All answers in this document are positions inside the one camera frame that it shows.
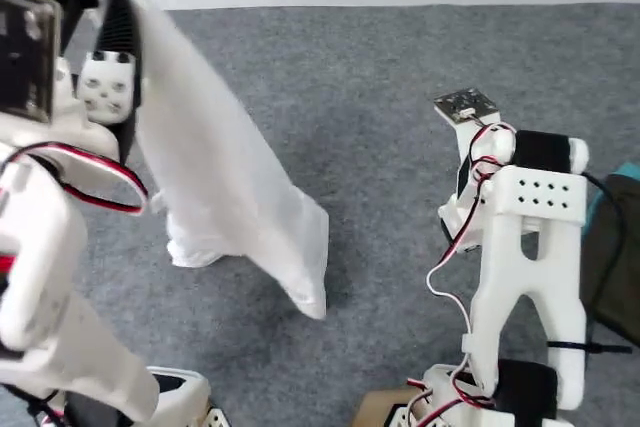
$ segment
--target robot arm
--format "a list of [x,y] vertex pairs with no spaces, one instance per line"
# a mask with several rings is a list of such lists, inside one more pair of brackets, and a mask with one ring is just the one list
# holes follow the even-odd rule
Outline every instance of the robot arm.
[[[458,379],[470,395],[494,403],[494,409],[478,408],[479,402],[464,396],[473,406],[442,418],[451,425],[511,426],[524,419],[534,423],[523,425],[541,425],[535,422],[543,419],[545,425],[566,425],[552,423],[556,408],[576,409],[584,390],[585,350],[580,346],[586,315],[578,288],[586,144],[516,131],[475,89],[440,97],[435,108],[456,130],[461,161],[456,192],[438,210],[442,226],[454,251],[483,247],[470,332],[462,343],[470,371]],[[530,232],[539,236],[534,258],[521,248],[521,237]],[[557,346],[549,349],[550,367],[498,360],[500,333],[523,295],[533,300],[551,345]],[[436,407],[463,398],[452,371],[435,366],[425,375]],[[519,390],[523,385],[531,395]]]
[[0,383],[25,398],[66,394],[57,406],[72,427],[224,427],[202,376],[145,367],[73,289],[87,232],[66,192],[86,200],[76,185],[127,173],[120,164],[140,101],[140,43],[125,0],[106,0],[78,79],[58,57],[78,12],[95,6],[87,1],[0,0]]

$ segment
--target black wire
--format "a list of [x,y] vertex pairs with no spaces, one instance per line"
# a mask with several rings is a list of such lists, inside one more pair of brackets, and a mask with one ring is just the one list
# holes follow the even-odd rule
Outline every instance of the black wire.
[[596,177],[591,175],[588,172],[583,172],[582,174],[586,179],[591,182],[594,186],[596,186],[602,192],[602,195],[607,199],[607,201],[613,207],[613,211],[616,215],[617,219],[617,240],[609,261],[604,269],[602,276],[600,277],[600,281],[596,287],[596,290],[587,306],[587,344],[591,343],[593,340],[593,330],[595,326],[595,310],[598,304],[602,301],[602,297],[604,295],[605,288],[607,283],[611,279],[611,275],[618,265],[620,261],[620,256],[624,251],[624,244],[627,238],[627,222],[624,217],[624,212],[622,211],[622,207],[620,203],[613,196],[609,188]]
[[55,427],[66,427],[58,414],[55,413],[55,411],[51,408],[51,406],[49,406],[48,403],[53,397],[55,397],[57,391],[52,395],[49,395],[46,399],[40,399],[38,397],[35,397],[34,395],[29,394],[28,392],[25,392],[24,390],[19,389],[16,386],[7,384],[2,384],[2,386],[11,395],[27,403],[27,412],[36,422],[36,425],[38,425],[38,414],[43,412],[49,417]]

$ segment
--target black cable tie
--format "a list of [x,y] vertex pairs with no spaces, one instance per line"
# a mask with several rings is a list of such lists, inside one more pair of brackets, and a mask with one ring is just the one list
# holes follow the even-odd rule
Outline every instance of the black cable tie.
[[547,347],[553,349],[584,350],[588,354],[631,354],[633,349],[627,345],[605,345],[596,342],[582,344],[579,342],[549,341]]

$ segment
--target carpet floor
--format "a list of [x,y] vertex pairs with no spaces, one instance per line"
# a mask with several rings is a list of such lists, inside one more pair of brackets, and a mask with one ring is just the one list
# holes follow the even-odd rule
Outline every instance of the carpet floor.
[[[592,173],[640,160],[640,5],[274,8],[176,12],[294,182],[331,217],[324,322],[244,259],[174,268],[164,220],[84,208],[78,288],[149,364],[200,371],[235,427],[341,427],[362,396],[460,360],[463,322],[424,275],[445,248],[456,174],[440,94],[476,86],[516,127],[585,139]],[[80,35],[76,47],[89,38]],[[129,164],[151,183],[140,153]],[[479,253],[437,282],[468,301]],[[619,341],[600,328],[597,338]],[[502,354],[544,359],[521,301]],[[580,427],[640,425],[640,355],[594,357]],[[0,397],[0,425],[32,425]]]

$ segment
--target cable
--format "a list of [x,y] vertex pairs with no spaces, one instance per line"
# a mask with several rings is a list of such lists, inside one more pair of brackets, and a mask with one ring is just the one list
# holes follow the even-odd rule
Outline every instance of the cable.
[[408,403],[407,403],[407,418],[406,418],[406,422],[405,422],[405,426],[406,427],[411,427],[411,411],[413,410],[413,407],[416,405],[417,402],[426,399],[427,397],[429,397],[431,394],[433,394],[433,390],[432,389],[427,389],[423,392],[420,392],[418,395],[414,396]]
[[2,384],[2,386],[11,395],[27,403],[27,413],[31,416],[36,425],[39,425],[38,414],[44,413],[49,417],[49,420],[55,427],[65,427],[63,420],[49,405],[49,401],[57,394],[57,391],[53,392],[46,399],[40,399],[13,385]]
[[[431,282],[431,278],[433,277],[433,275],[436,272],[438,272],[442,267],[444,267],[447,264],[447,262],[449,262],[449,260],[451,260],[451,258],[457,252],[458,247],[462,243],[462,240],[464,239],[464,236],[467,233],[467,230],[469,229],[469,226],[471,225],[471,221],[473,220],[473,217],[474,217],[474,215],[476,213],[478,205],[481,203],[482,185],[484,184],[485,181],[489,180],[500,168],[502,168],[504,166],[504,164],[500,163],[493,156],[484,155],[484,156],[481,156],[480,158],[474,160],[474,159],[472,159],[472,155],[471,155],[471,152],[472,152],[474,144],[478,140],[480,140],[487,132],[496,131],[497,129],[507,129],[507,130],[510,130],[512,132],[516,131],[513,126],[511,126],[510,124],[507,124],[505,122],[499,122],[499,123],[496,123],[496,124],[484,125],[483,127],[481,127],[475,133],[475,135],[471,139],[471,142],[469,143],[468,159],[470,160],[470,164],[471,164],[471,168],[470,168],[470,171],[469,171],[469,176],[471,178],[473,178],[473,180],[477,183],[476,196],[473,199],[473,204],[471,204],[471,208],[469,209],[469,213],[467,214],[467,218],[465,219],[465,221],[463,222],[462,226],[458,230],[458,233],[452,239],[452,241],[449,244],[449,247],[444,252],[444,254],[442,254],[442,257],[440,258],[438,263],[434,267],[431,268],[431,270],[429,271],[429,273],[427,274],[427,277],[426,277],[427,288],[429,289],[429,291],[431,291],[431,293],[433,295],[435,295],[436,297],[445,297],[447,299],[452,300],[456,304],[456,306],[458,307],[458,309],[460,310],[460,312],[462,313],[462,316],[464,318],[465,327],[467,329],[467,334],[471,334],[471,320],[469,318],[469,314],[467,312],[467,309],[465,308],[464,304],[462,303],[462,300],[460,300],[460,298],[458,296],[456,296],[455,294],[452,294],[450,292],[444,292],[444,291],[436,289],[433,286],[432,282]],[[494,172],[481,172],[481,171],[478,170],[478,167],[481,164],[493,165],[493,166],[497,167],[497,169]],[[462,359],[462,362],[458,365],[458,367],[454,370],[454,372],[450,376],[451,386],[458,393],[458,396],[459,396],[458,400],[460,400],[461,402],[465,402],[467,404],[470,404],[470,405],[472,405],[474,407],[477,407],[477,408],[484,408],[484,407],[486,407],[485,402],[486,401],[490,401],[490,399],[487,399],[486,397],[472,397],[469,394],[467,394],[466,392],[464,392],[462,389],[460,389],[460,387],[458,387],[458,385],[456,384],[457,375],[460,372],[462,372],[462,370],[467,366],[468,363],[469,363],[469,354],[465,354],[464,358]]]
[[452,400],[451,402],[444,404],[442,407],[433,411],[431,414],[429,414],[425,418],[420,419],[420,421],[415,425],[415,427],[427,427],[427,425],[429,425],[431,422],[436,420],[442,414],[451,410],[453,407],[461,403],[462,403],[461,399],[455,399],[455,400]]
[[98,207],[104,207],[107,209],[124,212],[130,215],[137,216],[142,214],[142,212],[144,211],[148,202],[149,192],[133,170],[120,165],[118,162],[110,159],[109,157],[94,154],[79,147],[75,147],[71,144],[66,144],[64,142],[39,142],[17,149],[11,155],[9,155],[4,160],[4,162],[2,162],[2,164],[0,164],[0,176],[5,172],[7,166],[10,163],[17,161],[21,156],[25,154],[46,154],[50,152],[62,153],[77,161],[89,164],[92,167],[98,168],[104,172],[119,177],[121,180],[125,181],[129,186],[131,186],[133,190],[135,190],[138,197],[140,197],[141,203],[140,205],[129,205],[108,199],[103,199],[102,197],[87,194],[77,187],[61,181],[60,184],[62,188],[69,194],[73,195],[83,202],[87,202]]
[[480,203],[480,189],[482,187],[483,182],[484,180],[481,180],[480,183],[478,184],[478,194],[473,200],[471,209],[469,209],[469,214],[467,215],[467,218],[462,224],[462,227],[460,227],[460,230],[458,230],[458,233],[453,238],[453,242],[451,242],[447,250],[444,252],[444,254],[442,254],[442,257],[440,258],[438,263],[429,271],[426,278],[427,288],[429,289],[429,291],[431,291],[433,295],[435,295],[436,297],[445,297],[447,299],[450,299],[453,302],[455,302],[455,304],[458,306],[458,308],[460,309],[460,312],[462,312],[462,316],[464,317],[467,333],[471,333],[471,321],[469,320],[469,314],[467,313],[467,309],[464,307],[462,301],[460,300],[459,297],[457,297],[454,294],[451,294],[449,292],[443,292],[441,290],[436,289],[431,283],[431,277],[433,277],[433,274],[438,272],[438,270],[444,267],[446,263],[449,262],[449,260],[451,260],[451,258],[455,255],[459,245],[461,244],[465,234],[467,233],[469,225],[471,224],[471,220],[473,220],[473,216],[476,213],[476,209],[478,208],[478,205]]

